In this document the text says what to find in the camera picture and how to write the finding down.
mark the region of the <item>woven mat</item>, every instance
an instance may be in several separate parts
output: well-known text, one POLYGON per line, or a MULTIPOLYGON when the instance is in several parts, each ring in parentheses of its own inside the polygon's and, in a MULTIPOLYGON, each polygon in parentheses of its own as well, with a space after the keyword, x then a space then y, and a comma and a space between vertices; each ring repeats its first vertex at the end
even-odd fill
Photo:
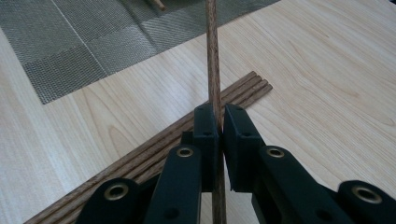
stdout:
MULTIPOLYGON (((277 0, 218 0, 218 24, 277 0)), ((205 33, 205 1, 3 0, 0 26, 43 104, 205 33)))

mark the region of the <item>tabletop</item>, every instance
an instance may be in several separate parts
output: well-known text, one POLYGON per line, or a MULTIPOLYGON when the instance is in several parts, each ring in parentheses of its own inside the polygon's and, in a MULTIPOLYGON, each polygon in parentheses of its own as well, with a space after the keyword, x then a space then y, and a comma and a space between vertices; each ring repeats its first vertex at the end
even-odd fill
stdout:
MULTIPOLYGON (((219 28, 221 88, 257 72, 274 89, 247 112, 268 145, 330 189, 395 198, 395 36, 388 0, 282 0, 219 28)), ((0 31, 0 86, 0 223, 22 223, 207 100, 205 36, 42 105, 0 31)), ((229 223, 257 223, 226 190, 229 223)))

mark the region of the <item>clamp jaw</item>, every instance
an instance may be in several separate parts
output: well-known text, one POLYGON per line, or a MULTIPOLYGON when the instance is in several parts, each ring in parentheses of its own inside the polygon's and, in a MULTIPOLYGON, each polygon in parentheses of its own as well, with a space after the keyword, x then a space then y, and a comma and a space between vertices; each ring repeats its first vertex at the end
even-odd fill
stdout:
POLYGON ((219 147, 231 188, 252 193, 260 223, 393 223, 396 201, 353 180, 337 192, 318 184, 285 148, 265 145, 248 113, 226 105, 218 135, 212 105, 194 110, 193 132, 183 133, 163 171, 142 185, 116 178, 87 201, 77 224, 199 223, 201 192, 212 192, 219 147))

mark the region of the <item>gray mesh mat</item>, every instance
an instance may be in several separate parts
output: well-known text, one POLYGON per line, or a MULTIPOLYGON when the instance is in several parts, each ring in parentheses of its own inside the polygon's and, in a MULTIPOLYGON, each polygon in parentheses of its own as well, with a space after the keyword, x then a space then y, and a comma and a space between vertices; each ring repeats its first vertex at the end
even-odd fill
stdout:
MULTIPOLYGON (((218 0, 218 24, 277 0, 218 0)), ((205 32, 205 1, 0 0, 0 26, 43 104, 205 32)))

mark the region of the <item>round hole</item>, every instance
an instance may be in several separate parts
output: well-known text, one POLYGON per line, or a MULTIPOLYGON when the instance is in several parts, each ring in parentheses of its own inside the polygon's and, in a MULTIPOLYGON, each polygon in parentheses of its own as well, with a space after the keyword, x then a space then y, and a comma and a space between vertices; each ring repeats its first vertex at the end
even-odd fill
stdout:
POLYGON ((324 221, 332 221, 332 214, 330 214, 329 212, 319 209, 319 210, 317 210, 316 213, 320 219, 322 219, 324 221))
POLYGON ((277 148, 268 148, 267 154, 275 158, 282 158, 285 156, 285 153, 277 148))
POLYGON ((115 183, 105 191, 105 198, 109 201, 116 201, 123 198, 128 193, 128 186, 124 183, 115 183))
POLYGON ((356 197, 367 203, 382 203, 381 196, 366 187, 355 186, 352 188, 352 192, 356 197))
POLYGON ((190 156, 192 156, 193 153, 194 153, 194 151, 192 151, 192 149, 187 148, 187 147, 180 148, 177 151, 177 155, 179 157, 190 157, 190 156))
POLYGON ((167 219, 175 219, 178 217, 178 210, 176 208, 169 208, 166 209, 165 212, 163 213, 163 215, 167 218, 167 219))

